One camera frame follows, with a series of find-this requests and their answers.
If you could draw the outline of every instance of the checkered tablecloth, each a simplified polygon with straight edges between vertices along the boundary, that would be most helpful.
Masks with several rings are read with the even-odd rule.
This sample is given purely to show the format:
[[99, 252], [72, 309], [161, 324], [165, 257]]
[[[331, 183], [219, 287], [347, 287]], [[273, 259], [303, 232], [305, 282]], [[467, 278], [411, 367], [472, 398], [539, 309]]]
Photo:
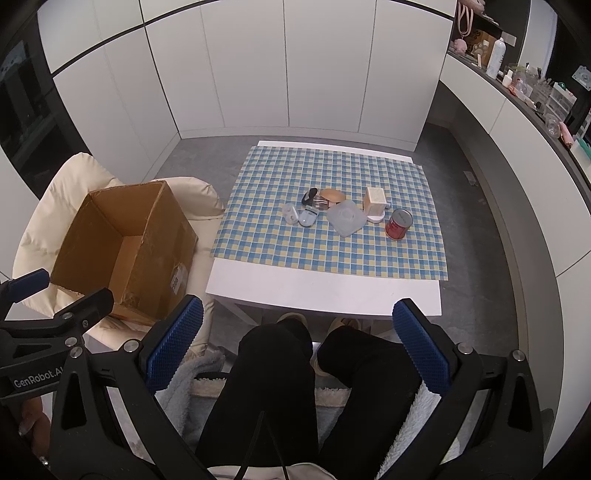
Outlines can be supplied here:
[[[342, 238], [321, 212], [309, 228], [288, 225], [285, 203], [301, 210], [311, 187], [341, 190], [359, 207], [365, 187], [382, 187], [392, 208], [413, 214], [400, 241], [386, 218]], [[409, 162], [329, 150], [252, 147], [217, 233], [213, 255], [230, 260], [371, 277], [447, 280], [443, 238], [423, 169]]]

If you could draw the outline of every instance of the beige object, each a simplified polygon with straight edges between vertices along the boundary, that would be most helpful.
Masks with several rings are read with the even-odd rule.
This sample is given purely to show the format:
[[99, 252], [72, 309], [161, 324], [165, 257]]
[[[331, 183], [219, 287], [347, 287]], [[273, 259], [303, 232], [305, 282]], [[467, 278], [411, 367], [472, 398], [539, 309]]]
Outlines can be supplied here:
[[332, 203], [340, 203], [344, 202], [347, 199], [347, 196], [341, 192], [340, 190], [335, 189], [324, 189], [320, 191], [320, 196], [327, 199], [329, 202]]
[[386, 202], [386, 194], [382, 187], [367, 187], [363, 196], [363, 211], [368, 217], [383, 217]]
[[[168, 183], [189, 224], [199, 238], [189, 271], [186, 293], [203, 302], [203, 326], [190, 347], [190, 355], [202, 355], [207, 348], [211, 330], [213, 299], [205, 293], [213, 258], [210, 256], [224, 212], [223, 203], [214, 188], [192, 177], [163, 179]], [[90, 155], [79, 153], [66, 161], [51, 181], [21, 238], [12, 268], [18, 278], [38, 268], [49, 273], [59, 253], [61, 243], [86, 195], [92, 190], [123, 185]], [[37, 312], [53, 317], [76, 298], [55, 285], [23, 303]], [[123, 322], [111, 317], [101, 320], [89, 335], [112, 349], [118, 349], [131, 338], [142, 339], [149, 327]]]

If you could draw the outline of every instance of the translucent plastic container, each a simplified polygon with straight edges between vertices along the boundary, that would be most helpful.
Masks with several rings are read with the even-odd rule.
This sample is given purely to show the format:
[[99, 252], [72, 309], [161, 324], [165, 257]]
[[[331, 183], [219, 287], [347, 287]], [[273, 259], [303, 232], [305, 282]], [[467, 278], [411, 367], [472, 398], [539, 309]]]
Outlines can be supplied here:
[[368, 221], [367, 215], [359, 210], [353, 200], [345, 200], [330, 207], [326, 211], [326, 216], [332, 227], [342, 237], [353, 235]]

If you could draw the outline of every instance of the beige cushion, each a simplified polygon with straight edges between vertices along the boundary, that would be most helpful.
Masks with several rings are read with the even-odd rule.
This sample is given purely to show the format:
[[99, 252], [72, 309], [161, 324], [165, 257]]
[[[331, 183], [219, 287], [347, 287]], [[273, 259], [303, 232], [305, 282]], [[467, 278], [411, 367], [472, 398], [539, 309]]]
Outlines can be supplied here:
[[207, 220], [223, 215], [223, 203], [209, 183], [194, 177], [173, 177], [153, 181], [158, 180], [166, 180], [188, 220]]
[[[204, 307], [203, 326], [193, 341], [192, 355], [207, 348], [213, 313], [213, 299], [205, 294], [213, 258], [211, 249], [223, 214], [223, 204], [213, 187], [192, 177], [163, 179], [171, 187], [199, 240], [189, 272], [187, 293], [201, 298]], [[38, 268], [53, 270], [61, 243], [82, 204], [92, 190], [123, 185], [93, 157], [79, 153], [70, 158], [51, 181], [22, 236], [12, 268], [18, 278]], [[25, 299], [29, 308], [48, 317], [67, 307], [75, 298], [50, 284], [49, 288]], [[107, 317], [92, 327], [90, 336], [109, 348], [118, 349], [131, 338], [142, 339], [149, 328]]]

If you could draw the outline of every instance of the white cabinet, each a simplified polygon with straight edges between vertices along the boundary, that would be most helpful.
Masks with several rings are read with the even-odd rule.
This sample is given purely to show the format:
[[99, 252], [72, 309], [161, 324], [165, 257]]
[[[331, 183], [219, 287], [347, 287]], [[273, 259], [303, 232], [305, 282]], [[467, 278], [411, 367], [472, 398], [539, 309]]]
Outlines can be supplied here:
[[506, 101], [505, 96], [451, 55], [446, 55], [440, 80], [490, 133]]
[[591, 398], [591, 254], [557, 281], [564, 325], [564, 367], [556, 420], [544, 454], [546, 462], [569, 438]]
[[560, 275], [591, 251], [589, 210], [552, 147], [511, 102], [504, 103], [491, 137], [521, 183]]
[[360, 133], [416, 145], [451, 28], [452, 22], [439, 15], [378, 0]]
[[283, 4], [223, 0], [201, 7], [226, 127], [287, 127]]
[[142, 23], [137, 0], [48, 0], [37, 18], [51, 72], [102, 40]]
[[290, 126], [357, 132], [375, 0], [285, 0], [284, 5]]
[[39, 203], [0, 148], [0, 273], [12, 276], [12, 264], [29, 219]]
[[163, 18], [146, 29], [181, 136], [183, 131], [223, 127], [201, 7]]
[[144, 31], [85, 55], [54, 81], [98, 162], [124, 183], [143, 181], [177, 133]]
[[117, 91], [139, 141], [154, 163], [177, 133], [142, 28], [105, 45]]
[[137, 0], [93, 0], [101, 40], [143, 23]]
[[142, 4], [144, 20], [152, 20], [177, 8], [195, 3], [194, 0], [139, 0]]
[[457, 0], [412, 0], [414, 4], [424, 5], [438, 12], [455, 16]]

